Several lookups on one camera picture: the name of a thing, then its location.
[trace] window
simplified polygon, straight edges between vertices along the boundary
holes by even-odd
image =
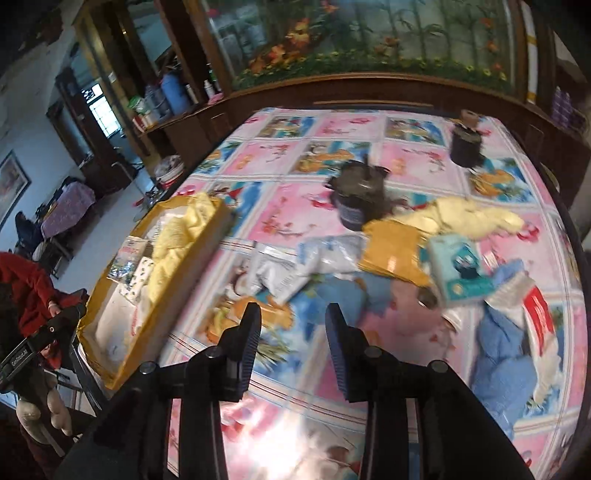
[[[107,102],[98,83],[88,90],[83,90],[82,95],[86,98],[86,103],[88,103],[92,115],[94,115],[107,137],[121,129],[121,125],[119,125],[117,117],[111,110],[111,106],[109,106],[109,102]]]

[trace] patterned tablecloth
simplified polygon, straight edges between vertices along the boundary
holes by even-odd
[[[49,239],[72,228],[84,217],[86,211],[95,201],[95,193],[92,189],[79,181],[64,187],[55,208],[41,224],[43,237]]]
[[[249,268],[254,242],[295,247],[306,237],[347,231],[324,182],[342,162],[369,153],[373,163],[391,170],[387,195],[402,209],[455,194],[506,207],[526,220],[518,235],[491,235],[478,247],[497,262],[523,259],[554,320],[562,375],[543,403],[523,405],[513,437],[535,477],[546,479],[570,445],[583,397],[587,333],[579,274],[549,192],[505,127],[494,118],[479,124],[486,156],[481,174],[498,176],[495,191],[486,195],[476,190],[475,174],[450,161],[452,128],[444,118],[395,111],[264,109],[249,118],[177,191],[205,190],[224,198],[236,221],[182,312],[161,364],[183,361],[211,345],[214,315],[226,321],[247,301],[234,286]],[[313,287],[307,288],[275,309],[270,321],[277,326],[261,335],[265,355],[255,363],[244,399],[222,406],[230,480],[252,479],[263,470],[272,480],[356,478],[366,405],[348,404],[337,389],[324,326],[312,319],[306,302]],[[367,313],[358,326],[400,360],[426,365],[445,359],[470,382],[482,308],[468,310],[458,332],[443,322],[427,332],[405,325],[391,308],[382,316]],[[179,406],[176,401],[170,431],[173,472]],[[417,442],[416,420],[409,418],[411,441]],[[411,467],[418,465],[417,446],[411,444]],[[413,472],[418,478],[417,468]]]

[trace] yellow box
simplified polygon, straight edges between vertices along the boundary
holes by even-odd
[[[188,206],[190,199],[191,197],[176,196],[166,202],[157,203],[130,235],[143,237],[166,210]],[[152,307],[116,371],[109,367],[106,355],[95,339],[98,320],[118,287],[117,283],[107,278],[110,262],[96,283],[87,305],[87,313],[80,320],[76,334],[89,365],[100,375],[108,389],[117,390],[143,362],[158,358],[186,300],[228,231],[232,221],[230,209],[221,199],[210,197],[210,200],[215,207],[212,218],[169,279],[160,299]]]

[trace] red label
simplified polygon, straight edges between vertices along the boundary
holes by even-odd
[[[548,333],[554,334],[554,322],[548,310],[548,304],[542,296],[542,292],[538,287],[534,287],[527,294],[523,301],[523,306],[530,315],[531,321],[534,324],[536,335],[538,336],[538,343],[540,349],[540,356],[543,353],[544,338]]]

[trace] teal box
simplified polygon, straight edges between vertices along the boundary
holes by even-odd
[[[476,245],[465,236],[434,236],[429,239],[427,250],[431,276],[445,306],[474,303],[495,291],[492,280],[482,270]]]

